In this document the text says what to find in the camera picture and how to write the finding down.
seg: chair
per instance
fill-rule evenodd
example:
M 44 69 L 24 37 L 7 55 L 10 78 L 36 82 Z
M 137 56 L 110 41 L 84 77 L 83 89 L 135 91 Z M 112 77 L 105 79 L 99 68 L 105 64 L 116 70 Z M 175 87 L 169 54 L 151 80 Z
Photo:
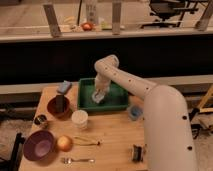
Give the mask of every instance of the chair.
M 143 24 L 141 28 L 145 26 L 179 27 L 183 17 L 179 18 L 178 23 L 168 23 L 166 20 L 173 16 L 184 14 L 185 12 L 192 13 L 198 10 L 196 7 L 187 7 L 185 0 L 150 0 L 149 6 L 152 10 L 150 15 L 158 16 L 161 20 L 156 19 L 153 23 Z
M 19 145 L 24 144 L 24 141 L 25 141 L 25 138 L 22 137 L 22 133 L 17 133 L 10 160 L 5 160 L 0 157 L 0 159 L 2 160 L 0 162 L 0 170 L 2 170 L 2 171 L 14 171 L 15 170 Z

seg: green tray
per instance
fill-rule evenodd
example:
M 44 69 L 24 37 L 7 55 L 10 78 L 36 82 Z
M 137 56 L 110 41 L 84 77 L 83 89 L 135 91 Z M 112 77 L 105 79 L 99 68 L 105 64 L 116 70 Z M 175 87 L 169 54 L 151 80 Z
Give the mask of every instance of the green tray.
M 87 112 L 125 110 L 129 105 L 128 92 L 116 83 L 111 83 L 110 92 L 100 104 L 96 104 L 92 100 L 92 93 L 94 90 L 94 78 L 80 79 L 78 89 L 78 109 L 86 110 Z

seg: paper cup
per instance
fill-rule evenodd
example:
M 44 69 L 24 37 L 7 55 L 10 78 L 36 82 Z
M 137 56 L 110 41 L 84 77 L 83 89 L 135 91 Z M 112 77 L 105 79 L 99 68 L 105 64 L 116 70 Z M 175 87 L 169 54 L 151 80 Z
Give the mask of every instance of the paper cup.
M 78 129 L 86 129 L 88 122 L 88 113 L 84 110 L 76 110 L 72 114 L 72 122 L 76 125 Z

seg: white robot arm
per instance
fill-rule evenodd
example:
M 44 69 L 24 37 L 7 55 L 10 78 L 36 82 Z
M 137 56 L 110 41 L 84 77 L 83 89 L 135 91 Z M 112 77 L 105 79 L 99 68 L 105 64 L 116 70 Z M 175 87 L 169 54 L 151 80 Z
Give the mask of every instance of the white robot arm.
M 185 98 L 173 87 L 158 85 L 117 69 L 119 60 L 107 56 L 95 63 L 93 100 L 99 103 L 111 80 L 144 100 L 144 131 L 149 171 L 198 171 Z

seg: wooden table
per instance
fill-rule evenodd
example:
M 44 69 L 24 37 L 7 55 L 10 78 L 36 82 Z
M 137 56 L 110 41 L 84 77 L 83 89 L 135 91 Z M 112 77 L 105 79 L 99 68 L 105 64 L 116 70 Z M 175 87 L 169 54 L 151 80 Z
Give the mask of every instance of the wooden table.
M 79 146 L 74 145 L 69 152 L 58 151 L 54 148 L 48 156 L 38 162 L 28 161 L 24 156 L 20 164 L 20 171 L 30 170 L 73 170 L 73 171 L 134 171 L 147 170 L 146 160 L 134 163 L 132 159 L 133 144 L 144 146 L 144 132 L 142 117 L 137 121 L 131 121 L 127 111 L 110 111 L 89 113 L 88 129 L 78 130 L 70 118 L 57 119 L 47 111 L 47 103 L 56 96 L 57 87 L 46 87 L 36 111 L 36 116 L 45 114 L 49 121 L 48 130 L 52 132 L 55 139 L 62 135 L 87 136 L 101 141 L 100 146 Z M 67 93 L 70 100 L 71 109 L 76 110 L 78 86 L 74 85 Z M 142 106 L 142 101 L 131 96 L 130 102 Z M 36 125 L 32 125 L 31 133 L 39 130 Z M 94 158 L 95 163 L 72 163 L 62 164 L 61 157 Z

